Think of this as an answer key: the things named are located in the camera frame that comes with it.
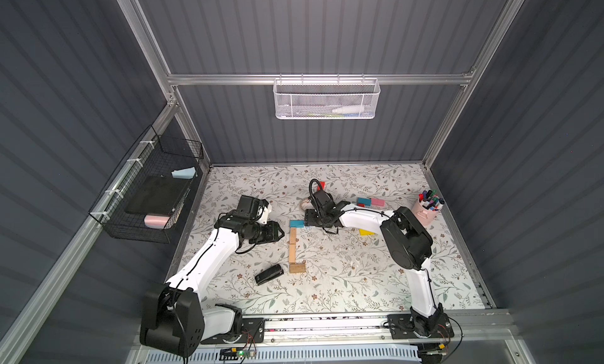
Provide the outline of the yellow block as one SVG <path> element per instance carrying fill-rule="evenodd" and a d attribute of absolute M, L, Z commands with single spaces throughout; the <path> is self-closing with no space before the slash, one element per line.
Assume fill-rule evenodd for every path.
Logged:
<path fill-rule="evenodd" d="M 360 236 L 370 236 L 370 235 L 375 234 L 374 232 L 371 232 L 369 230 L 362 230 L 362 229 L 359 229 L 359 232 L 360 232 Z"/>

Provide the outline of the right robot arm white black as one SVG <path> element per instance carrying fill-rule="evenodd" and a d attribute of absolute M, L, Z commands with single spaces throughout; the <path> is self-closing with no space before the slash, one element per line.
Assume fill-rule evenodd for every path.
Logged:
<path fill-rule="evenodd" d="M 311 208 L 305 212 L 305 222 L 311 227 L 321 227 L 329 234 L 337 234 L 341 228 L 355 228 L 383 237 L 391 258 L 407 276 L 411 293 L 408 329 L 427 338 L 447 323 L 431 277 L 433 238 L 409 208 L 385 211 L 348 201 L 336 202 L 323 189 L 312 192 L 309 202 Z"/>

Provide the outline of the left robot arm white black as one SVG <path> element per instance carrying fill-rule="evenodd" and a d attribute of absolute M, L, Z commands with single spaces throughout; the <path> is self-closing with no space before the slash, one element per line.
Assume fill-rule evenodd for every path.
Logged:
<path fill-rule="evenodd" d="M 270 221 L 271 204 L 242 196 L 235 209 L 222 213 L 201 249 L 164 284 L 147 291 L 139 341 L 143 346 L 188 359 L 199 344 L 213 337 L 237 340 L 243 334 L 242 310 L 227 304 L 202 309 L 204 295 L 218 270 L 234 254 L 285 237 L 279 223 Z"/>

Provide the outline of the light wooden block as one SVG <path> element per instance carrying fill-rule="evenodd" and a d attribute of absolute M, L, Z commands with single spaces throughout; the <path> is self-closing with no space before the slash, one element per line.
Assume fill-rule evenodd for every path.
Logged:
<path fill-rule="evenodd" d="M 289 244 L 295 245 L 297 244 L 297 228 L 291 227 L 289 231 Z"/>

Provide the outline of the light wooden block slanted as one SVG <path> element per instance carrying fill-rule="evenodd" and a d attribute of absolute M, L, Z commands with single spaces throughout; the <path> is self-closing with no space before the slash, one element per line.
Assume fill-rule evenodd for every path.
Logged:
<path fill-rule="evenodd" d="M 289 263 L 296 263 L 296 244 L 289 244 Z"/>

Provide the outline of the pink block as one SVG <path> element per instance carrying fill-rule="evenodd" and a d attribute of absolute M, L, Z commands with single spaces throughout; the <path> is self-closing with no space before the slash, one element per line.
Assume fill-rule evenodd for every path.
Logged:
<path fill-rule="evenodd" d="M 371 205 L 374 207 L 384 207 L 385 201 L 379 198 L 371 198 Z"/>

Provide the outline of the dark wooden block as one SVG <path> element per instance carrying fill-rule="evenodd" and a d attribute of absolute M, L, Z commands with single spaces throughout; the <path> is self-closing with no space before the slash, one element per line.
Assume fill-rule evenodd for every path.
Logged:
<path fill-rule="evenodd" d="M 290 263 L 289 272 L 290 274 L 302 274 L 307 271 L 306 263 Z"/>

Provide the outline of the teal block small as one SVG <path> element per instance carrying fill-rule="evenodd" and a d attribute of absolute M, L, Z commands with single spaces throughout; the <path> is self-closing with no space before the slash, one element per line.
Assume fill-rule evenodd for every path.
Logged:
<path fill-rule="evenodd" d="M 370 198 L 364 198 L 364 197 L 358 197 L 356 203 L 360 207 L 370 207 L 371 206 L 371 199 Z"/>

